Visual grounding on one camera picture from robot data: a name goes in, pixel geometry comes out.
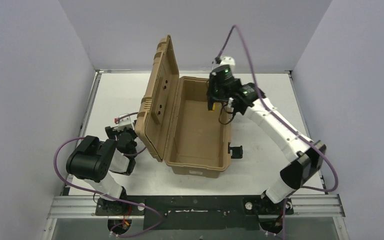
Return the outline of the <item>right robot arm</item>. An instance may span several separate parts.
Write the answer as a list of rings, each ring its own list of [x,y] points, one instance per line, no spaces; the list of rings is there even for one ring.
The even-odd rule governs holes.
[[[279,204],[315,175],[323,164],[326,145],[313,141],[293,127],[273,106],[256,82],[243,84],[234,77],[231,66],[219,65],[208,79],[207,105],[228,108],[228,114],[240,113],[261,128],[288,160],[275,180],[261,194],[262,199]]]

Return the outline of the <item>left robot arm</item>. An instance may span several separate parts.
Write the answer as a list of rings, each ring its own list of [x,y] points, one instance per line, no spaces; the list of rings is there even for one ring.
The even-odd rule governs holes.
[[[105,195],[117,199],[127,197],[126,189],[111,174],[131,175],[138,153],[137,135],[132,127],[118,129],[107,126],[105,132],[108,136],[105,141],[87,135],[67,159],[66,171],[100,192],[92,198],[97,212],[120,216],[129,213],[131,206]]]

